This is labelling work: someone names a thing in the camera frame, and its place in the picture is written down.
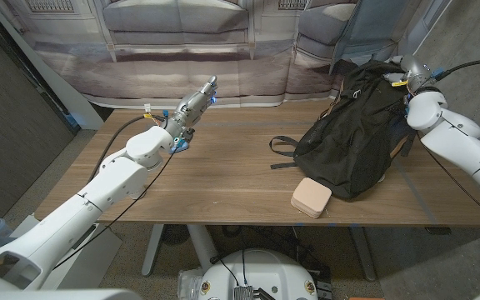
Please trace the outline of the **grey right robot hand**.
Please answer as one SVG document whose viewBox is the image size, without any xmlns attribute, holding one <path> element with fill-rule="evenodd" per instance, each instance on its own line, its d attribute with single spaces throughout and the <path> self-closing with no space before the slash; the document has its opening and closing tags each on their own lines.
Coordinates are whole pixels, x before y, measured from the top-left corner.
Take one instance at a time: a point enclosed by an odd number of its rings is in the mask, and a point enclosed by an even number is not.
<svg viewBox="0 0 480 300">
<path fill-rule="evenodd" d="M 431 87 L 435 84 L 430 68 L 417 60 L 413 55 L 398 55 L 390 57 L 386 63 L 393 63 L 401 68 L 401 71 L 389 72 L 383 75 L 384 79 L 393 87 L 401 87 L 406 84 L 407 90 L 416 95 L 418 89 Z"/>
</svg>

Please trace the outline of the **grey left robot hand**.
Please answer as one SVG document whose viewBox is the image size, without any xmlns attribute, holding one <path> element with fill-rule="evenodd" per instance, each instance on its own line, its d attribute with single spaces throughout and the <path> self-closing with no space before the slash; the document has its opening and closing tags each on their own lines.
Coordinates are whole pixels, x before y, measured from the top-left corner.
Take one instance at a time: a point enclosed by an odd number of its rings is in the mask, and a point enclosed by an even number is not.
<svg viewBox="0 0 480 300">
<path fill-rule="evenodd" d="M 193 126 L 204 112 L 216 102 L 218 77 L 212 75 L 196 92 L 183 97 L 173 113 L 167 118 L 164 129 L 172 136 L 170 153 L 180 152 L 193 138 Z"/>
</svg>

